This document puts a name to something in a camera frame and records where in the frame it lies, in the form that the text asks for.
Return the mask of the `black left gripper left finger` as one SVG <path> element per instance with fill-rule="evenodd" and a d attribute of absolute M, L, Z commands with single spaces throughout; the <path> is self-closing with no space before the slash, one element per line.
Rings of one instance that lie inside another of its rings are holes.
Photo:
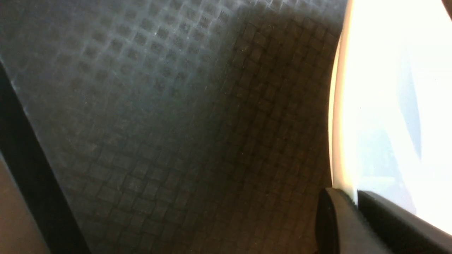
<path fill-rule="evenodd" d="M 320 191 L 315 219 L 318 254 L 391 254 L 340 189 Z"/>

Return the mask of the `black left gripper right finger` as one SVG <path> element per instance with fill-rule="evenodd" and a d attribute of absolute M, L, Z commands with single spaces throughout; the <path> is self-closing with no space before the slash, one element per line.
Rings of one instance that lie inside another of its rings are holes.
<path fill-rule="evenodd" d="M 357 192 L 358 209 L 394 254 L 450 254 L 451 236 L 392 201 L 370 191 Z"/>

